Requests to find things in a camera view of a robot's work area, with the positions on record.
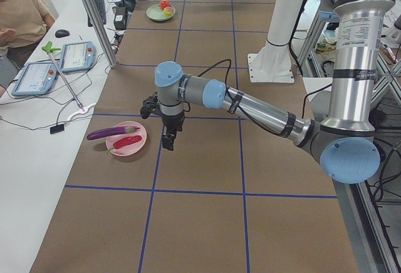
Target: person's hand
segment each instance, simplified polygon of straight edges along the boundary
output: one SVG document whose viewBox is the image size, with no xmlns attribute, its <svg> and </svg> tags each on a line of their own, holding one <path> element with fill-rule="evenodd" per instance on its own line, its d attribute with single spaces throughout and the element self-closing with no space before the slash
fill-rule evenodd
<svg viewBox="0 0 401 273">
<path fill-rule="evenodd" d="M 15 29 L 6 28 L 0 29 L 0 41 L 9 43 L 15 39 L 17 31 Z"/>
</svg>

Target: black box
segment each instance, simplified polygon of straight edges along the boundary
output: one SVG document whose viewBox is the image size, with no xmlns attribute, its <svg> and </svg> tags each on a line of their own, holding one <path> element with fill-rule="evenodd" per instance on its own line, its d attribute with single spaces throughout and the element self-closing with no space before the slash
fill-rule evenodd
<svg viewBox="0 0 401 273">
<path fill-rule="evenodd" d="M 114 27 L 116 30 L 125 30 L 127 28 L 128 11 L 126 7 L 116 7 L 114 15 Z"/>
</svg>

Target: red pepper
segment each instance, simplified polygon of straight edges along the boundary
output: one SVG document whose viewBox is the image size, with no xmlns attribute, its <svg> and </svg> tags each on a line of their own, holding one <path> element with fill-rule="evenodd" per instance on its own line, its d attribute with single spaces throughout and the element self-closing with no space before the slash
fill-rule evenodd
<svg viewBox="0 0 401 273">
<path fill-rule="evenodd" d="M 132 145 L 133 143 L 137 143 L 140 142 L 142 139 L 142 136 L 140 135 L 135 135 L 135 136 L 127 136 L 122 138 L 121 140 L 117 140 L 114 144 L 113 144 L 113 148 L 111 148 L 111 150 L 113 149 L 119 149 L 125 146 L 129 146 Z"/>
</svg>

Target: shirt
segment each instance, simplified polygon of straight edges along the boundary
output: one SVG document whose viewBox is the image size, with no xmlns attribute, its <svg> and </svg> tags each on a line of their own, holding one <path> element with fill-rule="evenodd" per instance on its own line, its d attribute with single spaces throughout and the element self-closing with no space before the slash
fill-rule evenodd
<svg viewBox="0 0 401 273">
<path fill-rule="evenodd" d="M 33 44 L 46 34 L 42 17 L 49 8 L 42 0 L 6 0 L 0 3 L 0 29 L 13 28 L 16 39 L 8 44 L 18 48 Z"/>
</svg>

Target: black mouse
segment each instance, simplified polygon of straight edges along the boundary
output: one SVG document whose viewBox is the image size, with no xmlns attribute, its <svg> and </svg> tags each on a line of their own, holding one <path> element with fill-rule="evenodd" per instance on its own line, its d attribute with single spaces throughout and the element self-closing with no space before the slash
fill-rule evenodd
<svg viewBox="0 0 401 273">
<path fill-rule="evenodd" d="M 70 32 L 68 32 L 67 30 L 64 30 L 64 29 L 57 30 L 56 34 L 55 34 L 55 36 L 57 38 L 65 37 L 65 36 L 68 36 L 68 35 L 70 35 Z"/>
</svg>

